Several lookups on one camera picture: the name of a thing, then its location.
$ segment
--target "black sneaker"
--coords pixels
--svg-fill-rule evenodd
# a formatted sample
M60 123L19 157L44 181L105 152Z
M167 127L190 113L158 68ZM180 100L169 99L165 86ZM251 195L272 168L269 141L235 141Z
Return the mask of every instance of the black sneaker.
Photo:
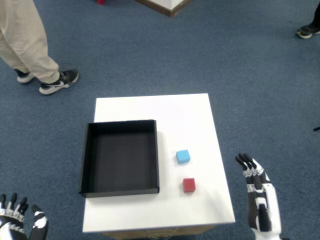
M315 26L313 23L303 26L296 31L296 34L303 39L309 39L313 34L320 34L320 27Z
M60 77L54 83L41 83L40 93L44 95L53 94L60 89L66 89L74 84L79 78L77 70L61 71Z
M35 78L31 72L24 73L18 69L15 69L15 71L18 74L17 81L21 84L26 84Z

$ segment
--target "red cube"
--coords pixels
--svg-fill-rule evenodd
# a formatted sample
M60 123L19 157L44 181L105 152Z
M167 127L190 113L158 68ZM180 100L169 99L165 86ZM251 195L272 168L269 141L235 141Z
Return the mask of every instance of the red cube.
M183 191L185 193L193 193L196 190L196 183L194 178L183 179Z
M105 0L97 0L99 5L103 5L105 3Z

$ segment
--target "black box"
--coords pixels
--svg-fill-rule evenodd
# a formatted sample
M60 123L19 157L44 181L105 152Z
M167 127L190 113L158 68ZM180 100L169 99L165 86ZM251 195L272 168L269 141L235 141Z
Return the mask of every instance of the black box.
M81 171L86 198L159 193L156 121L89 123Z

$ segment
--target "white sole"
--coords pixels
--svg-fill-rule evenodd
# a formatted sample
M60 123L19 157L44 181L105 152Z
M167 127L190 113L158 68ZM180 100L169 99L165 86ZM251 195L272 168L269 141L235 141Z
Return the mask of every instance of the white sole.
M35 76L30 72L28 76L26 77L17 77L17 81L21 84L26 84L28 82L30 82L32 79L34 79Z
M309 39L311 38L313 35L317 35L317 34L320 34L320 31L316 32L316 33L313 33L313 34L310 34L310 35L307 35L307 36L304 36L304 35L301 35L301 32L297 31L296 34L302 38L302 39Z
M52 88L49 88L48 90L45 90L42 87L40 87L39 88L39 92L42 93L43 95L50 95L50 94L53 94L53 93L59 91L60 89L67 89L71 85L75 84L78 81L78 78L79 78L79 73L77 74L75 79L69 84L66 84L66 85L63 85L63 86L59 86L59 87L52 87Z

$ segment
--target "nike logo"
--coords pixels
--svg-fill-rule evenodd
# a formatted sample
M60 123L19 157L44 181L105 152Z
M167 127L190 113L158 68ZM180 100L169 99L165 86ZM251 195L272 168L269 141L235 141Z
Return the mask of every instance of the nike logo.
M50 87L55 87L55 88L62 87L63 85L65 85L65 84L62 81L60 81L59 85L50 85L49 84Z

